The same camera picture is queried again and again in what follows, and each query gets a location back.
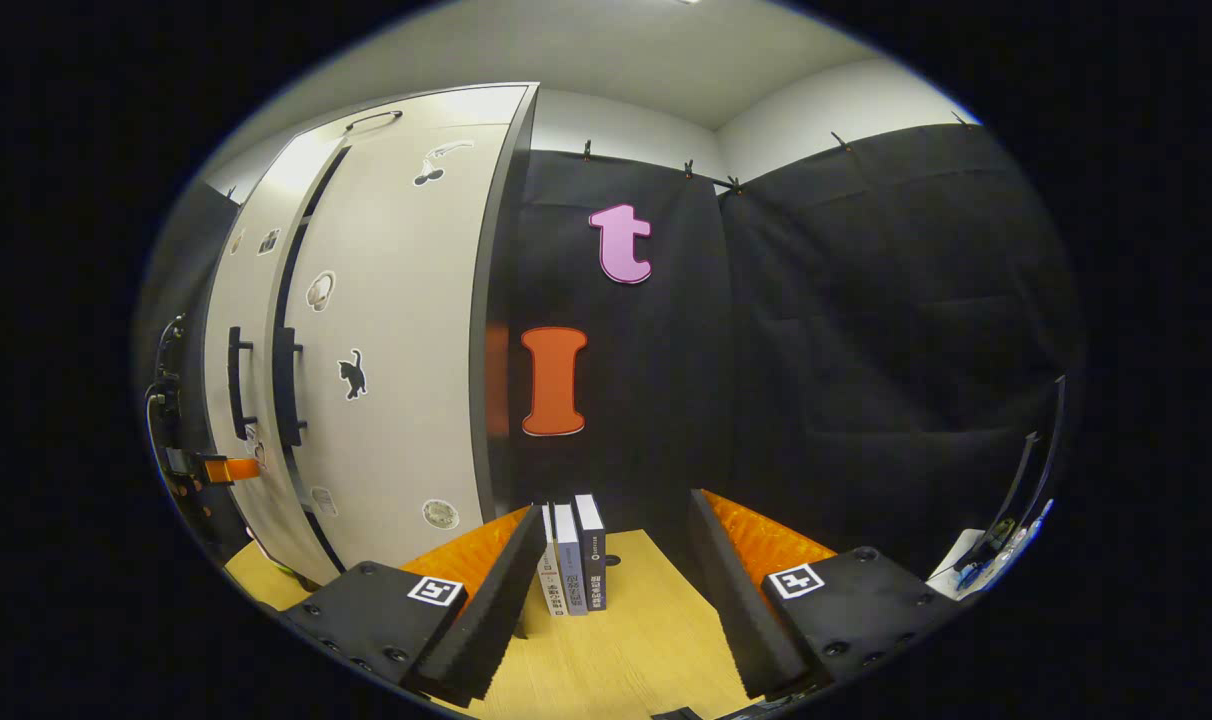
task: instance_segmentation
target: cat sticker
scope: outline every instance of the cat sticker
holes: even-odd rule
[[[341,381],[349,383],[349,395],[345,400],[356,400],[356,398],[365,395],[365,372],[362,371],[362,352],[353,348],[354,362],[347,362],[345,360],[339,360],[341,364]]]
[[[313,285],[308,288],[308,305],[311,307],[314,313],[321,313],[326,310],[327,302],[331,302],[331,292],[335,291],[335,273],[326,270],[318,275],[318,279],[313,281]]]
[[[446,142],[442,145],[433,147],[431,150],[424,155],[424,161],[422,167],[419,167],[418,176],[415,177],[415,187],[423,187],[429,182],[441,179],[446,175],[446,170],[434,168],[429,160],[436,160],[439,158],[445,158],[447,152],[454,152],[463,149],[463,147],[473,147],[471,139],[457,139],[454,142]]]

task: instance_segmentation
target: black curtain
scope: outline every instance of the black curtain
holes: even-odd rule
[[[640,284],[612,281],[589,215],[628,204],[651,224]],[[514,499],[598,497],[607,532],[646,528],[698,587],[688,488],[724,488],[731,464],[730,278],[716,193],[705,178],[646,162],[532,152],[515,248],[509,402]],[[574,364],[584,429],[532,438],[530,354],[520,336],[587,333]]]
[[[728,497],[925,577],[991,520],[1025,435],[1050,445],[1054,378],[1081,362],[1048,215],[990,133],[961,124],[822,152],[720,206]]]

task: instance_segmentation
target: white wall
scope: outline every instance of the white wall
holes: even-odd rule
[[[534,150],[583,152],[639,160],[680,170],[694,160],[694,172],[726,179],[718,137],[709,130],[656,110],[593,95],[539,91],[530,147]]]
[[[337,115],[330,113],[261,141],[222,167],[204,172],[202,178],[223,195],[235,185],[231,200],[244,202],[291,137],[332,118]],[[605,97],[539,90],[530,145],[534,150],[583,152],[584,141],[593,141],[594,155],[678,170],[693,159],[698,175],[718,179],[728,176],[718,137],[709,128]]]
[[[228,195],[228,192],[231,190],[231,200],[236,205],[241,205],[246,201],[255,183],[264,177],[264,170],[268,170],[268,165],[271,165],[273,159],[278,158],[278,152],[286,147],[296,132],[299,132],[298,128],[291,128],[255,143],[250,150],[236,155],[222,167],[205,172],[202,179],[210,187],[216,188],[219,195]]]
[[[804,78],[766,96],[718,132],[730,172],[747,183],[771,170],[837,145],[925,126],[978,120],[911,70],[891,59],[864,59]]]

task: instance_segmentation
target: book spine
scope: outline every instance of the book spine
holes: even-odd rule
[[[606,610],[606,530],[582,530],[588,610]]]
[[[566,602],[561,596],[561,573],[558,570],[558,544],[548,543],[539,559],[539,587],[543,588],[543,600],[548,602],[551,616],[566,615]]]
[[[579,543],[558,543],[561,582],[566,588],[566,608],[571,615],[588,615],[584,602],[584,570],[579,561]]]

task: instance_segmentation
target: black cat sticker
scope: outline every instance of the black cat sticker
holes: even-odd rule
[[[341,381],[349,383],[349,395],[345,400],[356,400],[358,396],[365,395],[365,372],[362,372],[362,352],[354,348],[353,356],[355,362],[349,362],[345,360],[339,360],[341,364]]]

